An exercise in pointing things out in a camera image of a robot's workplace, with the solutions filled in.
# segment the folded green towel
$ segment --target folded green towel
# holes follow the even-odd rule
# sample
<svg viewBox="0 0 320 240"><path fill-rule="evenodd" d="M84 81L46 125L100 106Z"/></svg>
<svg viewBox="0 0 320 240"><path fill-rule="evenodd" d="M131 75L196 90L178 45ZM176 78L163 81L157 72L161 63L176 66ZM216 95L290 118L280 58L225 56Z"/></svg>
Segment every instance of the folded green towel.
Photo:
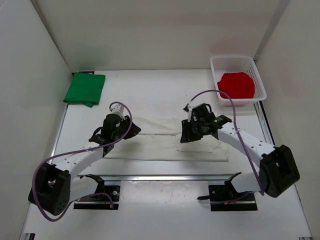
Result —
<svg viewBox="0 0 320 240"><path fill-rule="evenodd" d="M84 104L89 108L99 104L105 75L75 72L63 102L68 104Z"/></svg>

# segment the white cloth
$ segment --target white cloth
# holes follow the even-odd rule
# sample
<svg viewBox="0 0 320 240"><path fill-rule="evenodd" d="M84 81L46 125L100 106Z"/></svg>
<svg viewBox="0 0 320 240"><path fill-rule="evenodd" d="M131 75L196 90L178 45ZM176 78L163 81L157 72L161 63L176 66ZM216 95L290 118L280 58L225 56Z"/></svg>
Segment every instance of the white cloth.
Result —
<svg viewBox="0 0 320 240"><path fill-rule="evenodd" d="M212 136L180 143L181 120L134 117L141 132L114 146L105 158L144 161L228 161L227 145Z"/></svg>

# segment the purple cable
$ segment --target purple cable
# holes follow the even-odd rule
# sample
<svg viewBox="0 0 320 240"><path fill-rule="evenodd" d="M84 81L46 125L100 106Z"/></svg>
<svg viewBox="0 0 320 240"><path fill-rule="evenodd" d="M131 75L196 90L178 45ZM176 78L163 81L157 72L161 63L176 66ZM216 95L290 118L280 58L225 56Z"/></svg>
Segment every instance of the purple cable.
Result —
<svg viewBox="0 0 320 240"><path fill-rule="evenodd" d="M191 98L191 100L190 100L190 102L188 103L188 105L189 105L196 97L198 97L199 95L205 94L205 93L209 93L209 92L216 92L216 93L220 93L220 94L226 95L226 97L229 99L229 101L230 101L230 103L231 103L231 106L232 106L234 129L238 129L237 122L236 122L236 108L235 108L234 102L232 101L231 97L230 97L228 94L226 94L224 91L220 91L220 90L206 90L206 91L202 91L202 92L198 93L197 95L195 95L193 98ZM241 134L240 134L239 131L237 131L236 134L237 134L237 136L238 136L238 138L239 138L239 140L240 140L240 143L241 143L241 145L242 145L242 147L243 147L243 149L244 149L244 152L245 152L245 154L246 154L246 156L247 156L247 158L248 158L248 160L249 160L249 163L250 163L250 165L251 165L251 168L252 168L252 171L253 171L253 173L254 173L254 176L255 176L258 184L259 184L260 194L261 194L262 196L264 196L264 195L265 195L264 187L262 186L261 180L260 180L260 178L259 178L259 176L258 176L258 173L257 173L256 169L255 169L254 163L253 163L253 161L252 161L252 159L251 159L251 156L250 156L250 154L249 154L249 152L248 152L248 149L247 149L247 147L246 147L246 145L245 145L245 143L244 143L244 140L242 139Z"/></svg>
<svg viewBox="0 0 320 240"><path fill-rule="evenodd" d="M240 199L243 199L244 197L248 196L249 194L253 194L254 192L253 191L249 191L247 192L246 194L244 194L243 196L239 197L239 198L236 198L236 199L233 199L233 200L226 200L226 201L215 201L215 202L210 202L211 205L217 205L217 204L229 204L229 203L233 203L233 202L236 202L236 201L239 201Z"/></svg>
<svg viewBox="0 0 320 240"><path fill-rule="evenodd" d="M124 139L126 137L126 135L129 133L130 129L131 129L131 126L132 126L132 114L129 110L129 108L124 105L123 103L119 102L119 101L114 101L112 102L110 105L109 105L109 108L111 108L112 105L114 104L120 104L122 106L124 106L124 108L128 111L129 113L129 116L130 116L130 124L129 124L129 127L127 129L127 131L123 134L122 137L120 137L118 140L114 141L114 142L111 142L111 143L107 143L105 145L101 145L101 146L95 146L95 147L91 147L91 148L85 148L85 149L81 149L81 150L76 150L76 151L68 151L68 152L65 152L65 153L60 153L60 154L57 154L57 155L54 155L54 156L50 156L48 157L47 159L43 160L39 165L38 167L35 169L34 171L34 174L33 174L33 177L32 177L32 187L31 187L31 190L32 190L32 194L33 194L33 199L34 199L34 202L35 202L35 205L38 207L40 213L47 219L49 220L50 222L56 222L58 220L60 220L64 215L65 213L67 212L68 208L70 207L72 201L67 205L67 207L64 209L64 211L61 213L61 215L57 218L51 218L49 217L45 210L42 208L40 202L39 202L39 199L38 199L38 196L37 196L37 191L36 191L36 177L37 177L37 174L38 174L38 171L39 169L48 161L52 160L52 159L55 159L55 158L59 158L59 157L62 157L62 156L65 156L65 155L70 155L70 154L79 154L79 153L84 153L88 150L90 151L93 151L93 150L96 150L96 149L100 149L100 148L104 148L104 147L108 147L110 145L113 145L113 144L116 144L118 142L120 142L122 139ZM113 208L113 202L111 200L111 197L104 193L104 192L101 192L101 193L94 193L94 194L90 194L90 195L86 195L84 197L93 197L93 196L97 196L97 195L105 195L109 198L110 200L110 203L112 205L112 208Z"/></svg>

